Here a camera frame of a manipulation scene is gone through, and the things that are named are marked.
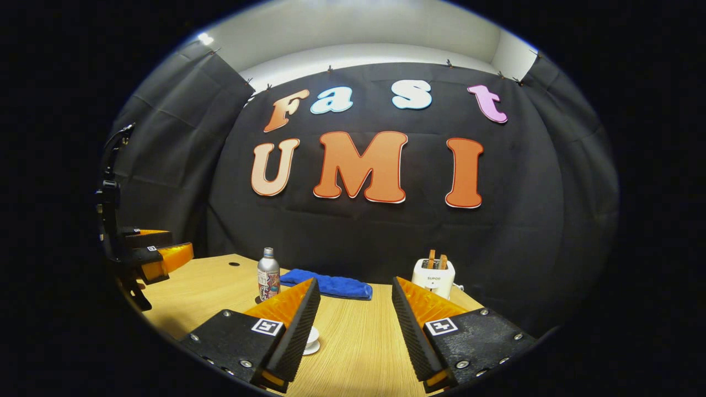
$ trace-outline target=decorative letter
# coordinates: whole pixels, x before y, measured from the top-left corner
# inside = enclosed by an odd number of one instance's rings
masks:
[[[323,134],[324,145],[321,181],[313,188],[316,197],[335,199],[341,195],[336,174],[341,174],[348,197],[358,195],[368,174],[373,173],[370,187],[364,196],[370,201],[402,203],[405,191],[400,187],[400,158],[407,136],[396,131],[382,131],[375,135],[361,156],[347,132]]]
[[[353,90],[349,87],[330,88],[318,95],[318,101],[311,106],[311,112],[322,114],[329,111],[343,112],[353,106],[351,94]]]
[[[267,159],[275,146],[271,143],[263,143],[255,147],[255,162],[253,164],[253,173],[250,177],[250,184],[253,190],[261,196],[275,196],[284,190],[289,180],[289,170],[292,168],[292,156],[294,149],[299,146],[299,139],[287,139],[280,143],[282,157],[280,158],[280,170],[277,172],[277,177],[274,181],[268,181],[265,178],[265,170],[267,169]]]
[[[480,207],[483,199],[478,194],[478,157],[483,146],[463,138],[451,138],[446,145],[453,151],[453,185],[446,203],[457,208]]]
[[[301,90],[298,93],[291,94],[275,102],[273,104],[275,111],[272,113],[272,119],[270,119],[270,123],[265,127],[263,132],[274,131],[285,126],[289,122],[286,113],[294,114],[299,107],[299,100],[308,96],[309,90]]]
[[[431,85],[424,80],[400,80],[391,87],[398,96],[393,104],[400,109],[424,109],[431,105]]]
[[[496,123],[504,123],[508,120],[505,113],[498,112],[495,108],[495,102],[500,102],[500,97],[488,91],[485,85],[476,85],[474,87],[468,87],[468,92],[476,95],[478,100],[478,106],[481,107],[481,112],[486,115],[490,120]]]

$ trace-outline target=light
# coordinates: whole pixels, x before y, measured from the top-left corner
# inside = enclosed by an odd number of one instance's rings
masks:
[[[198,39],[201,40],[201,42],[205,45],[209,45],[213,42],[213,37],[207,35],[206,33],[201,33],[198,36]]]

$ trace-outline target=wooden table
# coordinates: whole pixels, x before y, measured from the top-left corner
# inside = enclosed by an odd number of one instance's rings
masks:
[[[410,279],[412,265],[409,275],[400,276]],[[252,259],[239,255],[194,259],[169,277],[143,291],[153,307],[143,314],[176,339],[220,310],[245,312],[256,305],[257,261]],[[297,376],[283,396],[426,396],[397,322],[392,285],[371,286],[369,301],[321,296],[313,323],[321,348],[302,357]],[[468,310],[482,307],[457,287],[451,290],[450,300]]]

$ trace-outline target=black fabric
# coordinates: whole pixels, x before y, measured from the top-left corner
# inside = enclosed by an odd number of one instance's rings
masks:
[[[253,88],[217,53],[193,43],[167,57],[120,111],[136,129],[115,164],[119,224],[169,230],[205,254],[205,202],[225,138]]]
[[[238,117],[222,150],[208,199],[209,256],[257,259],[273,247],[280,265],[326,275],[389,283],[411,278],[430,249],[446,254],[456,283],[532,335],[566,318],[602,269],[615,228],[617,180],[605,132],[590,106],[556,67],[537,62],[531,83],[432,64],[373,64],[300,78],[257,94]],[[391,85],[431,85],[426,109],[398,109]],[[508,121],[488,120],[467,87],[485,85]],[[336,86],[353,91],[344,112],[312,114],[316,96]],[[273,103],[308,89],[289,122],[263,133]],[[399,131],[404,203],[374,203],[345,192],[317,198],[322,134],[346,131],[363,153],[379,131]],[[453,180],[449,138],[481,143],[479,208],[447,206]],[[277,196],[251,188],[253,149],[273,143],[266,177],[277,174],[279,142],[298,138],[289,182]],[[338,185],[343,184],[338,177]]]

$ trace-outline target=blue towel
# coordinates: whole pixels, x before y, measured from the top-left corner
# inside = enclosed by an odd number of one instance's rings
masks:
[[[302,283],[309,278],[316,278],[319,292],[327,297],[339,297],[344,299],[371,300],[373,299],[373,288],[366,283],[346,277],[331,277],[330,275],[320,275],[313,271],[292,269],[289,273],[280,278],[280,283],[292,287]]]

